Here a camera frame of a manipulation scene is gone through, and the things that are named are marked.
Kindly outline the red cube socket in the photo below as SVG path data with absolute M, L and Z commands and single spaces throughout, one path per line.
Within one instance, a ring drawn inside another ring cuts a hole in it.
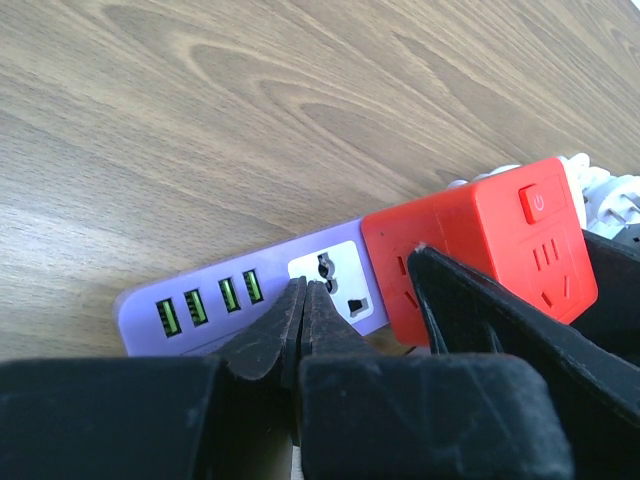
M 549 158 L 364 217 L 361 232 L 400 343 L 426 346 L 408 257 L 431 246 L 570 324 L 598 287 L 560 159 Z

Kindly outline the purple power strip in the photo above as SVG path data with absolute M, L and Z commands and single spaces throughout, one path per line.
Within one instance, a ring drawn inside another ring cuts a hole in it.
M 361 335 L 380 329 L 389 320 L 360 224 L 351 220 L 122 293 L 113 315 L 127 354 L 212 353 L 299 277 L 321 282 Z

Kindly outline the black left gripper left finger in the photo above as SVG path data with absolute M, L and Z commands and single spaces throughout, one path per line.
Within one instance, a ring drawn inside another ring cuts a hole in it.
M 287 479 L 307 293 L 290 281 L 216 355 L 1 366 L 5 479 Z

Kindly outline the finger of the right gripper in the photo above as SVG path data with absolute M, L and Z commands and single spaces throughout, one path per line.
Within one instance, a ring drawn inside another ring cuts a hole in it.
M 506 353 L 546 381 L 580 479 L 639 476 L 639 254 L 590 242 L 599 294 L 564 325 L 431 247 L 408 258 L 430 335 L 444 353 Z

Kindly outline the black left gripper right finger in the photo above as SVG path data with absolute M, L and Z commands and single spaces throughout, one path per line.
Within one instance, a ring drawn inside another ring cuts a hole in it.
M 542 376 L 504 354 L 385 356 L 308 284 L 299 366 L 308 479 L 571 479 Z

